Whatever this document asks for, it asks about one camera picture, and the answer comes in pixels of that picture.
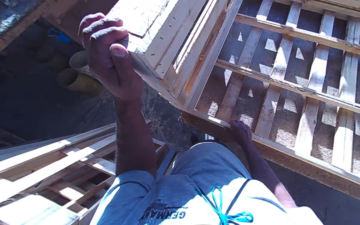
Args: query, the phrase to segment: blue t-shirt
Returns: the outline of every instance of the blue t-shirt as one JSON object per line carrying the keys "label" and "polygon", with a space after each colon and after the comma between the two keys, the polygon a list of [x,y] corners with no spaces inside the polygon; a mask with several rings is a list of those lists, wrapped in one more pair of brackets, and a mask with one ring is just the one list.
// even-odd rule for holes
{"label": "blue t-shirt", "polygon": [[226,147],[199,143],[176,160],[170,175],[145,171],[116,177],[91,225],[322,224],[308,207],[284,208]]}

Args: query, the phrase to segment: plastic bucket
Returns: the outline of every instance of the plastic bucket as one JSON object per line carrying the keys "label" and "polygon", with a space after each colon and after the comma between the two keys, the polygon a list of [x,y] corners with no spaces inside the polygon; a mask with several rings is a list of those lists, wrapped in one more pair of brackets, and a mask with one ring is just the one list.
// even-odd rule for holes
{"label": "plastic bucket", "polygon": [[60,86],[72,91],[91,93],[96,91],[100,84],[97,80],[77,72],[73,68],[64,69],[58,74],[57,81]]}

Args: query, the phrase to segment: blue cord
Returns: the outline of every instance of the blue cord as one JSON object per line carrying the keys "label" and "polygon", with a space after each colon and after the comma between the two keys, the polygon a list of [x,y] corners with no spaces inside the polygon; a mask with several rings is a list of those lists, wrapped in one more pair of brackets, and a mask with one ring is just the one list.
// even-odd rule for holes
{"label": "blue cord", "polygon": [[[219,201],[220,204],[219,206],[217,205],[217,201],[216,201],[216,197],[214,195],[214,191],[215,189],[218,189],[220,192],[219,195]],[[220,219],[220,225],[228,225],[229,221],[234,221],[234,222],[253,222],[254,221],[254,217],[251,213],[247,213],[247,212],[242,212],[242,213],[238,213],[237,215],[227,215],[222,213],[222,206],[223,206],[223,195],[222,195],[222,189],[218,186],[213,187],[212,189],[212,198],[213,198],[213,202],[215,203],[215,205],[212,204],[212,202],[208,199],[208,197],[206,195],[204,195],[202,193],[202,191],[199,188],[195,188],[195,190],[198,192],[198,194],[204,198],[204,200],[209,203],[209,205],[212,207],[212,209],[217,213],[217,215],[219,216]]]}

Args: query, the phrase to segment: foot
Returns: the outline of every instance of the foot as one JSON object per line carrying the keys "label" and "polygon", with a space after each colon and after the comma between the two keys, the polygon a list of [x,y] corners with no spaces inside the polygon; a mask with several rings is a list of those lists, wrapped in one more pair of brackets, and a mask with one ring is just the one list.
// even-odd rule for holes
{"label": "foot", "polygon": [[200,139],[198,138],[198,136],[196,134],[191,134],[191,144],[195,145],[198,144],[200,142]]}

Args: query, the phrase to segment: nail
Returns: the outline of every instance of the nail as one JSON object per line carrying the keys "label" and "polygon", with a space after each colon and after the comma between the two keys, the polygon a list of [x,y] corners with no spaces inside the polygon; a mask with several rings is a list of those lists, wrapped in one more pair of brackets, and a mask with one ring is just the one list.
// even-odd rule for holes
{"label": "nail", "polygon": [[113,55],[116,57],[121,57],[121,58],[127,57],[126,51],[123,50],[122,48],[111,48],[110,50],[113,53]]}

